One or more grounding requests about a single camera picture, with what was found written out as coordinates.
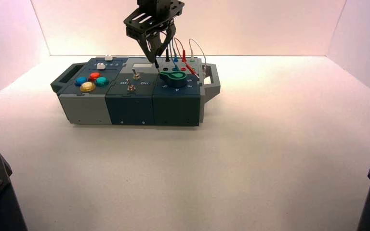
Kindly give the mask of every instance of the arcade button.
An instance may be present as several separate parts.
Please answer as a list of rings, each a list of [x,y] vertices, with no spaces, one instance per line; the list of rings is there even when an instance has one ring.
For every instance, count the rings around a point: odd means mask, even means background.
[[[100,77],[96,80],[96,85],[99,87],[105,86],[108,84],[108,80],[105,77]]]
[[[80,87],[83,83],[87,82],[86,77],[79,77],[76,79],[76,82],[74,83],[76,86]]]
[[[95,84],[93,82],[85,82],[81,85],[81,92],[90,92],[95,89]]]
[[[100,77],[100,73],[98,72],[93,72],[90,74],[90,81],[96,81]]]

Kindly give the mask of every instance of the yellow button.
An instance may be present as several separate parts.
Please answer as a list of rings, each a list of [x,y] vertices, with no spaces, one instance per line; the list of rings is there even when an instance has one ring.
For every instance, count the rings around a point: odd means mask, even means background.
[[[95,84],[93,82],[85,82],[80,86],[80,91],[89,92],[95,89]]]

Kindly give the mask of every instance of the white wall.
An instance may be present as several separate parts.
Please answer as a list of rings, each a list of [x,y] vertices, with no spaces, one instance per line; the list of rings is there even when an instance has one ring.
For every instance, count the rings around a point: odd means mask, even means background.
[[[370,0],[348,0],[328,57],[370,87]]]
[[[50,53],[142,54],[123,20],[137,0],[32,0]],[[345,0],[184,0],[177,36],[211,55],[325,55]]]
[[[48,50],[31,2],[0,0],[0,90],[46,56]]]

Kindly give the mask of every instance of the white slider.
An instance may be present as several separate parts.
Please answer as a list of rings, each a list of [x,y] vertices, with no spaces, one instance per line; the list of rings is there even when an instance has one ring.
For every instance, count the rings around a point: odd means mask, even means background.
[[[104,57],[104,60],[105,61],[113,61],[113,56],[111,56],[111,55],[106,55],[105,57]]]
[[[104,70],[106,68],[106,65],[104,63],[97,64],[97,70]]]

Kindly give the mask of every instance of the robotic arm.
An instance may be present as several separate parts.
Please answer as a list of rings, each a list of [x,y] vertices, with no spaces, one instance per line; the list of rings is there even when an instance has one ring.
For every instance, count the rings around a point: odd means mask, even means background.
[[[137,0],[139,8],[124,20],[127,36],[138,41],[151,63],[161,56],[175,36],[174,17],[182,14],[184,3],[178,0]],[[161,42],[160,33],[166,31]]]

